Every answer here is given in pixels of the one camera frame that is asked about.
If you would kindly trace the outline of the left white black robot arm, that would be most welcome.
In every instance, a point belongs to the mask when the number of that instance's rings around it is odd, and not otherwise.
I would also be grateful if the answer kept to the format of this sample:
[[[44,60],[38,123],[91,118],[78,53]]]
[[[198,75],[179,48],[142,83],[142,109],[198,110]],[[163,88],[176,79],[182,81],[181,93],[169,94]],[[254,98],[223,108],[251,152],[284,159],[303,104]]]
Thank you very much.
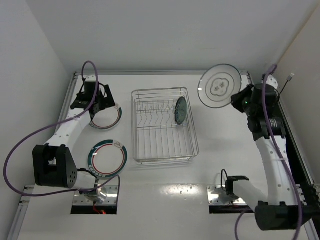
[[[84,91],[76,95],[68,111],[68,122],[60,124],[57,132],[32,151],[35,183],[38,186],[82,190],[93,189],[97,178],[78,170],[72,150],[83,130],[95,115],[116,105],[110,87],[96,89],[95,81],[85,81]]]

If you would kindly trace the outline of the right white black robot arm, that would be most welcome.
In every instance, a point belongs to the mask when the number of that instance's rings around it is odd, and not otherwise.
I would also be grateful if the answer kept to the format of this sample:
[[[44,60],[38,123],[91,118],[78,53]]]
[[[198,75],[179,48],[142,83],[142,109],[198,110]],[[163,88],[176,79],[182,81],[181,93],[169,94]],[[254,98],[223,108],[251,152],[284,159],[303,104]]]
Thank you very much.
[[[261,192],[246,176],[228,176],[225,192],[244,200],[262,231],[296,230],[314,213],[311,206],[302,204],[292,182],[285,125],[274,114],[276,99],[276,89],[261,83],[249,84],[231,96],[232,106],[247,115],[248,129],[262,158],[268,193]]]

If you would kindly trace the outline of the small blue patterned plate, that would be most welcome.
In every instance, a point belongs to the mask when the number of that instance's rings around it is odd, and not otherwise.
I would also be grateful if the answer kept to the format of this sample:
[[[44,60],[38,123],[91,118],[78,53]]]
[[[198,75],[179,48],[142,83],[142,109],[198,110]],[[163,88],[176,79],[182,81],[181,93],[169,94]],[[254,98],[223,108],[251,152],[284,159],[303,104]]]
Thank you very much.
[[[188,105],[186,99],[181,96],[175,105],[174,119],[177,125],[181,125],[187,117]]]

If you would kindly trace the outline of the white grey rimmed plate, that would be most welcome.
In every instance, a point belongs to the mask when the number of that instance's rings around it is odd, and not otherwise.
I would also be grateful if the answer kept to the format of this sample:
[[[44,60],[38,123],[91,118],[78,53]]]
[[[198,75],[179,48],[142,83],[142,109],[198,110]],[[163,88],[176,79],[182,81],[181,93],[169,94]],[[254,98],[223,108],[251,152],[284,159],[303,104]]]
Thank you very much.
[[[199,80],[199,100],[212,109],[231,104],[231,96],[238,94],[242,87],[241,74],[230,64],[218,64],[207,70]]]

